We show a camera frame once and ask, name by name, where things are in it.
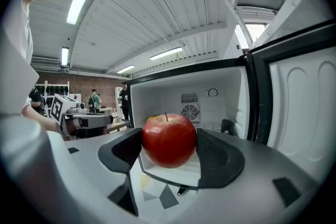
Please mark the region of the red apple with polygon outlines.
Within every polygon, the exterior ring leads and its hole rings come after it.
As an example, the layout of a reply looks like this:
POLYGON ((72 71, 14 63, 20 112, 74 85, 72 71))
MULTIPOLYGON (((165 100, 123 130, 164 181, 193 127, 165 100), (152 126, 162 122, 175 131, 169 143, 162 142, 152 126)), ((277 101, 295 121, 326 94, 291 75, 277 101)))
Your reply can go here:
POLYGON ((196 129, 186 117, 162 114, 145 123, 142 147, 148 158, 163 168, 177 168, 196 150, 196 129))

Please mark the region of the long ceiling light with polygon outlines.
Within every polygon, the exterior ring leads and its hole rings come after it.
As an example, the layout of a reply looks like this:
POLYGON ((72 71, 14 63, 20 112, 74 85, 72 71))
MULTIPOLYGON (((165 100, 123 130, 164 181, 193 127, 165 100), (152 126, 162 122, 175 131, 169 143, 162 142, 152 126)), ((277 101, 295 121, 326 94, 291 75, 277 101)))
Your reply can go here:
POLYGON ((69 48, 62 47, 61 49, 61 65, 66 66, 68 64, 68 55, 69 55, 69 48))
POLYGON ((66 23, 75 25, 80 14, 80 11, 86 0, 72 0, 69 12, 67 15, 66 23))
POLYGON ((157 60, 157 59, 160 59, 160 58, 172 55, 172 54, 176 54, 176 53, 181 52, 181 51, 183 51, 183 48, 182 47, 177 47, 177 48, 162 52, 160 54, 154 55, 154 56, 150 57, 150 59, 151 60, 157 60))
POLYGON ((134 67, 135 67, 134 65, 127 66, 127 67, 125 67, 125 68, 119 70, 117 73, 118 73, 118 74, 125 73, 125 72, 127 72, 127 71, 133 69, 134 67))

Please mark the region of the black mini fridge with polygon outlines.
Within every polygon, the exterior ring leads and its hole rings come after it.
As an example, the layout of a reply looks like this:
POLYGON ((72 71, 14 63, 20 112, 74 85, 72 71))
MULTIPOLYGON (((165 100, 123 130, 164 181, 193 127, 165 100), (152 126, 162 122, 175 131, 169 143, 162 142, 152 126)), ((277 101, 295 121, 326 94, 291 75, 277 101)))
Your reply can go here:
POLYGON ((244 55, 180 67, 129 82, 131 124, 180 114, 196 129, 269 146, 323 182, 336 160, 336 19, 244 55))

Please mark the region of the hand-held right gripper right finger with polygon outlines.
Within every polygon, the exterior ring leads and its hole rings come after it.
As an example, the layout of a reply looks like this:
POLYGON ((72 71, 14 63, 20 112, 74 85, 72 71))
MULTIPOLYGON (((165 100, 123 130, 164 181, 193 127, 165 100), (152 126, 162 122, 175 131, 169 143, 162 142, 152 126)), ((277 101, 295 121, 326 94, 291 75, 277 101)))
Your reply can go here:
POLYGON ((198 129, 196 153, 198 194, 173 224, 287 224, 318 187, 277 150, 231 135, 198 129))

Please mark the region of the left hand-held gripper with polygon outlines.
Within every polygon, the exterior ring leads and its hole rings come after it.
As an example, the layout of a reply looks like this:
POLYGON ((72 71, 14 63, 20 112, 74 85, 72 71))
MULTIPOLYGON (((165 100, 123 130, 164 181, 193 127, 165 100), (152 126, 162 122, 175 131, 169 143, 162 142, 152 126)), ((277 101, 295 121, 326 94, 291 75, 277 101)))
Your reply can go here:
POLYGON ((114 117, 108 114, 86 114, 85 104, 66 95, 55 94, 49 117, 55 120, 67 139, 76 139, 76 129, 94 129, 110 125, 114 117))

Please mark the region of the person's left forearm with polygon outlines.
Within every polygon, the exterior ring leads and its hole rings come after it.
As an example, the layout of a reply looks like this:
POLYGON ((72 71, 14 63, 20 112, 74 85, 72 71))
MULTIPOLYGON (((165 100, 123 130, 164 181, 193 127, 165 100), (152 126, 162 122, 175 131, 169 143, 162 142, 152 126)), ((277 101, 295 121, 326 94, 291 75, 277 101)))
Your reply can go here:
POLYGON ((37 113, 30 105, 23 108, 22 115, 28 119, 37 121, 46 131, 62 134, 61 128, 57 122, 37 113))

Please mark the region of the black object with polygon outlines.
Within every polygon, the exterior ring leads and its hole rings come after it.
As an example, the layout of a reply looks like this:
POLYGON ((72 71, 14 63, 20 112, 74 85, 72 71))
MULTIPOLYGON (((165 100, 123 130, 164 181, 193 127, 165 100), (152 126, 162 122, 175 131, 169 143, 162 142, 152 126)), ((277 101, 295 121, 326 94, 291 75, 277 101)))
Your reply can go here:
POLYGON ((235 124, 231 120, 223 119, 221 122, 221 133, 236 136, 235 124))

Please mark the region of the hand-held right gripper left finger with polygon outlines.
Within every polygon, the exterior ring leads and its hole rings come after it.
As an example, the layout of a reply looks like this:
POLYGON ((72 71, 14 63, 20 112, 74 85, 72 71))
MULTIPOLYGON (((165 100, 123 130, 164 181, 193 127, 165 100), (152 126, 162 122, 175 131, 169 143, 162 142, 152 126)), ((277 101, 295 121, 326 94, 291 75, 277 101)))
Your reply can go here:
POLYGON ((75 185, 84 195, 90 224, 147 224, 139 218, 131 168, 141 150, 141 129, 128 129, 65 142, 79 175, 75 185))

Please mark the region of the white background shelf unit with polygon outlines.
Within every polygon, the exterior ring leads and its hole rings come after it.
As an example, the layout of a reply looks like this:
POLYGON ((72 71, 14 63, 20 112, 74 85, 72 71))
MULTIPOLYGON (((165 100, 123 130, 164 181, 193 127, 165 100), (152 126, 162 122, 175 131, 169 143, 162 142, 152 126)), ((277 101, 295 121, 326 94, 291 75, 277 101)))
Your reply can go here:
POLYGON ((47 80, 44 83, 44 101, 46 116, 50 117, 50 110, 55 94, 69 96, 69 82, 67 84, 51 84, 47 80))

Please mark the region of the table with geometric patterned cloth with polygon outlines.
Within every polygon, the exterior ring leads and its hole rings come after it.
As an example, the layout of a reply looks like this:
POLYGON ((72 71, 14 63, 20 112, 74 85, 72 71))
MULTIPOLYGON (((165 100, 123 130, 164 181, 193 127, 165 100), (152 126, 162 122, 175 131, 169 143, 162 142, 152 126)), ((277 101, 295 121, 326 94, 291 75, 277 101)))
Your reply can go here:
POLYGON ((139 208, 149 208, 150 205, 162 210, 188 207, 198 194, 196 190, 165 183, 147 175, 139 163, 132 172, 133 193, 139 208))

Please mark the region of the person's white printed t-shirt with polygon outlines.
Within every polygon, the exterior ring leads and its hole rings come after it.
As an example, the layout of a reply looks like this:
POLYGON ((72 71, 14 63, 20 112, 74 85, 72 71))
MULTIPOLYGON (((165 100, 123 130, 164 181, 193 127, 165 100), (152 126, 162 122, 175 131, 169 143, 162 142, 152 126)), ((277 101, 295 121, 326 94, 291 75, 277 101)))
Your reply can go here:
POLYGON ((0 115, 20 114, 39 75, 33 55, 28 5, 10 0, 0 19, 0 115))

